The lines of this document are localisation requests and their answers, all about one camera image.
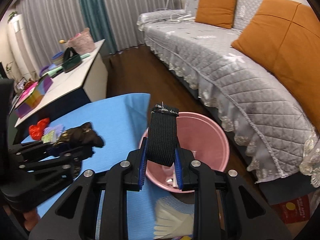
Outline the grey curtain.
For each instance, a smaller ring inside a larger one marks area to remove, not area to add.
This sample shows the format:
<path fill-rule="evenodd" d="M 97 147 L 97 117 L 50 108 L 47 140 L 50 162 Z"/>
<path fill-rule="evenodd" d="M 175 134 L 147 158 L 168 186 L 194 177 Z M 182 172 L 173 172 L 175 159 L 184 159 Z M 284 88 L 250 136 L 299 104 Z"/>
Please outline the grey curtain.
<path fill-rule="evenodd" d="M 165 7 L 165 0 L 104 0 L 117 46 L 117 52 L 143 44 L 138 30 L 138 16 Z M 38 67 L 50 64 L 54 54 L 65 47 L 59 40 L 68 40 L 86 26 L 79 0 L 18 0 L 28 42 Z"/>

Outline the dark brown wrapper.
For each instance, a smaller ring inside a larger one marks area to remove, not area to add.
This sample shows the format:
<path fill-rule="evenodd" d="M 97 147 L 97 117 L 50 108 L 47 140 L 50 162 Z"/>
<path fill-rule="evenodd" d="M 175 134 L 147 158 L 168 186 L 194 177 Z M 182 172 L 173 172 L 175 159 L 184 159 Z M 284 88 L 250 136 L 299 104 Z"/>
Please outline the dark brown wrapper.
<path fill-rule="evenodd" d="M 70 148 L 80 146 L 103 148 L 105 143 L 101 136 L 93 129 L 91 122 L 73 127 L 61 133 L 58 140 L 53 144 L 55 147 L 68 145 Z"/>

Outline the far orange cushion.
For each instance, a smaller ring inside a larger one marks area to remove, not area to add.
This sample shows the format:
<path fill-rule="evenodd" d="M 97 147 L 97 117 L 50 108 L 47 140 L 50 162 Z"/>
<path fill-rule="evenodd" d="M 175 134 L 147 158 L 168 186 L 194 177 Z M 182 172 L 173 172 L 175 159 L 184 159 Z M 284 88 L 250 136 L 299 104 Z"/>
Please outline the far orange cushion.
<path fill-rule="evenodd" d="M 236 0 L 199 0 L 195 22 L 231 29 Z"/>

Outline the red plastic bag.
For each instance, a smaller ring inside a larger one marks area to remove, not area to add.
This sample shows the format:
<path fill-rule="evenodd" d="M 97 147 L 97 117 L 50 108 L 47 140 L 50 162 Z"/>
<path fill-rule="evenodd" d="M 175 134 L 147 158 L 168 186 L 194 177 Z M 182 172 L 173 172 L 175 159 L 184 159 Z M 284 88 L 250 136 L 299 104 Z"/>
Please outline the red plastic bag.
<path fill-rule="evenodd" d="M 44 134 L 44 129 L 49 125 L 49 123 L 50 123 L 50 119 L 44 118 L 38 121 L 37 124 L 30 125 L 28 131 L 31 139 L 36 141 L 41 140 Z"/>

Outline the teal curtain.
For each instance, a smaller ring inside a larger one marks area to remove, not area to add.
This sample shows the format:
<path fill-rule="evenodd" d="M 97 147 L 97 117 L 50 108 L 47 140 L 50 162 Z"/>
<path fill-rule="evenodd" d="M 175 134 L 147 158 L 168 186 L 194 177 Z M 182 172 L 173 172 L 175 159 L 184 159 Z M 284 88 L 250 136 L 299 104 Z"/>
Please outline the teal curtain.
<path fill-rule="evenodd" d="M 107 15 L 104 0 L 79 0 L 84 22 L 89 27 L 95 42 L 105 39 L 103 56 L 117 52 L 117 46 Z"/>

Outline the purple foam net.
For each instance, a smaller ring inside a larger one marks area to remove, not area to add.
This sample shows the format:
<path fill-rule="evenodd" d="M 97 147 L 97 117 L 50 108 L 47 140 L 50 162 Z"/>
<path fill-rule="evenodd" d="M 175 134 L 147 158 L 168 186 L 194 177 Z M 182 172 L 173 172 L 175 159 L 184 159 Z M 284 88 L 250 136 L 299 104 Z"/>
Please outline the purple foam net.
<path fill-rule="evenodd" d="M 43 135 L 48 135 L 50 132 L 54 132 L 55 137 L 58 138 L 63 133 L 64 130 L 65 130 L 65 127 L 62 124 L 58 124 L 53 127 L 46 127 L 44 129 Z"/>

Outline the colourful gift box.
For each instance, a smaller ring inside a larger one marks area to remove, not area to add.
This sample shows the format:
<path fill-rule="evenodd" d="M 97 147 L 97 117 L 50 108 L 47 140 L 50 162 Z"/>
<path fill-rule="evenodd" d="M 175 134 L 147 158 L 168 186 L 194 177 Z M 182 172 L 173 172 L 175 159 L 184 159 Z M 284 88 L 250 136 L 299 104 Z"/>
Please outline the colourful gift box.
<path fill-rule="evenodd" d="M 52 84 L 52 78 L 46 74 L 25 90 L 14 107 L 16 115 L 22 118 L 35 109 Z"/>

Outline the stacked plastic bowls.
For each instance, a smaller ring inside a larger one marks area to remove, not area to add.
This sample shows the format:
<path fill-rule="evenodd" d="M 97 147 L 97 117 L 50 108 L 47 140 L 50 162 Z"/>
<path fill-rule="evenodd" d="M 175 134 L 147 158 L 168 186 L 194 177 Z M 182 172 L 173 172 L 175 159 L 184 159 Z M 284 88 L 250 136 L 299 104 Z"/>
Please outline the stacked plastic bowls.
<path fill-rule="evenodd" d="M 63 63 L 64 51 L 60 51 L 52 57 L 52 63 L 59 66 Z"/>

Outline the grey quilted sofa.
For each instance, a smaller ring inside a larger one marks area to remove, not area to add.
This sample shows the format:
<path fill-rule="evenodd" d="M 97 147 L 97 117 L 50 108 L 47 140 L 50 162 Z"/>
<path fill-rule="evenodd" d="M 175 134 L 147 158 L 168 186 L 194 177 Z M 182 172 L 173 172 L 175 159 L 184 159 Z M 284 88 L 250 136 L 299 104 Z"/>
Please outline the grey quilted sofa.
<path fill-rule="evenodd" d="M 236 0 L 231 29 L 195 22 L 199 0 L 184 9 L 139 16 L 145 44 L 198 91 L 202 103 L 235 142 L 245 146 L 248 171 L 264 183 L 301 173 L 319 187 L 319 128 L 268 70 L 231 44 L 248 26 L 263 0 Z"/>

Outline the white air conditioner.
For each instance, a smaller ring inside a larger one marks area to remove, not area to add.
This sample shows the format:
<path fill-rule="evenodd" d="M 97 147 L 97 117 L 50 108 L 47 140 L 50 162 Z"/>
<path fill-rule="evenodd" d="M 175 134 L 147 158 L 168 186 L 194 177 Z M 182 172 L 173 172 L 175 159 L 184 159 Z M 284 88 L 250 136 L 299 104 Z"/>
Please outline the white air conditioner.
<path fill-rule="evenodd" d="M 32 69 L 30 68 L 31 61 L 29 59 L 28 52 L 25 48 L 25 44 L 22 37 L 22 21 L 21 16 L 15 14 L 8 22 L 8 38 L 10 48 L 20 71 L 20 74 L 27 80 L 32 80 Z"/>

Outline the dark green bowl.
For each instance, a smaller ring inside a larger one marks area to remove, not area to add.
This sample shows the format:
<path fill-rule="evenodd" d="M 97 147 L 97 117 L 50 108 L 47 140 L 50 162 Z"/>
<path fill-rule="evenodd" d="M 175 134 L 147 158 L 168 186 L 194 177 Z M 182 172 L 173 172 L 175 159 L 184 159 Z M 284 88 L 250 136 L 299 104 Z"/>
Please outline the dark green bowl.
<path fill-rule="evenodd" d="M 82 63 L 80 55 L 72 47 L 68 47 L 63 54 L 62 68 L 65 73 L 70 72 Z"/>

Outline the orange cushion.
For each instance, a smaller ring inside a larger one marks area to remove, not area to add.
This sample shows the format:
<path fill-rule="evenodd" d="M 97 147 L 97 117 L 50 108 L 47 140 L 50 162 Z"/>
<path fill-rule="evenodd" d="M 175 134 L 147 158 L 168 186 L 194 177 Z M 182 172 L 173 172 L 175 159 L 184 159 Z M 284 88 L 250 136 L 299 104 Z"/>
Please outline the orange cushion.
<path fill-rule="evenodd" d="M 319 20 L 311 7 L 263 0 L 231 46 L 271 72 L 319 128 Z"/>
<path fill-rule="evenodd" d="M 195 22 L 231 29 L 236 0 L 199 0 Z"/>

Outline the pink plastic bin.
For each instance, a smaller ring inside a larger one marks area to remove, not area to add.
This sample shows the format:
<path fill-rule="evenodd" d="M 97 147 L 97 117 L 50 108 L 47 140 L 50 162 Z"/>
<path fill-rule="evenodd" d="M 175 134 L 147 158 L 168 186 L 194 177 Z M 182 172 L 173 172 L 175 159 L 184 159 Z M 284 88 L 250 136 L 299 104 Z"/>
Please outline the pink plastic bin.
<path fill-rule="evenodd" d="M 193 112 L 180 112 L 176 118 L 181 148 L 212 170 L 224 172 L 229 161 L 229 142 L 222 128 L 212 119 Z M 148 161 L 146 178 L 171 193 L 183 193 L 174 182 L 174 168 Z"/>

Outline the near orange cushion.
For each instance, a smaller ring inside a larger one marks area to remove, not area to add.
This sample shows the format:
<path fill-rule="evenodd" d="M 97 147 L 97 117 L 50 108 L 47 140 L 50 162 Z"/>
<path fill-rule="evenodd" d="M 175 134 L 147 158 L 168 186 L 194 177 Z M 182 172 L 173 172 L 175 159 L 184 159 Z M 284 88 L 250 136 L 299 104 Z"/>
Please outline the near orange cushion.
<path fill-rule="evenodd" d="M 271 72 L 319 128 L 319 20 L 311 7 L 263 0 L 231 46 Z"/>

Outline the pink woven basket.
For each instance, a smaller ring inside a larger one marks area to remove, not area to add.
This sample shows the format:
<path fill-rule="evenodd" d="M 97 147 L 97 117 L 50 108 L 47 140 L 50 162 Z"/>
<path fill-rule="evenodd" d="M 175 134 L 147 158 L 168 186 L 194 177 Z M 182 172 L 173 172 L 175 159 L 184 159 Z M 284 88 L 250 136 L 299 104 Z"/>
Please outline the pink woven basket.
<path fill-rule="evenodd" d="M 79 55 L 91 53 L 95 50 L 95 44 L 89 28 L 85 28 L 82 32 L 76 34 L 66 42 L 66 47 L 73 48 Z"/>

